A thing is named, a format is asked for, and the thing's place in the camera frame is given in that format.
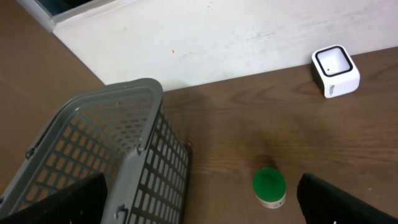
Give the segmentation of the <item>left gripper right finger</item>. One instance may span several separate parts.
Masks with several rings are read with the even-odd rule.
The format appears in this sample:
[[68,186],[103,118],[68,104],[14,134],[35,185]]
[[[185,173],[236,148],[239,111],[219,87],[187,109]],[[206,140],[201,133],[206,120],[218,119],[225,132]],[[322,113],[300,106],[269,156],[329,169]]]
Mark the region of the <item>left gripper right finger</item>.
[[397,224],[397,218],[311,173],[300,179],[297,200],[307,224]]

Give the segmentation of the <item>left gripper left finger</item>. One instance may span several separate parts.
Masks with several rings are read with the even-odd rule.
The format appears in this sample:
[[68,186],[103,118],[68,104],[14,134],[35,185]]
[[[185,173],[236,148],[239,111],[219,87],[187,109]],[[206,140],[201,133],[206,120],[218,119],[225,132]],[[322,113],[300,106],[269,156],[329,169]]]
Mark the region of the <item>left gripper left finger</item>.
[[100,223],[108,196],[104,174],[96,173],[1,219],[1,224]]

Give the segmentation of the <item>green lid jar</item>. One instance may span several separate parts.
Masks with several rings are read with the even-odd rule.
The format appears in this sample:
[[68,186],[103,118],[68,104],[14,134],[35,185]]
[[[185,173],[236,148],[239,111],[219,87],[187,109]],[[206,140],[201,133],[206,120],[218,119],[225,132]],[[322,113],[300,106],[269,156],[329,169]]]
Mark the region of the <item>green lid jar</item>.
[[277,209],[286,201],[286,184],[282,173],[272,167],[259,169],[252,180],[253,191],[263,207]]

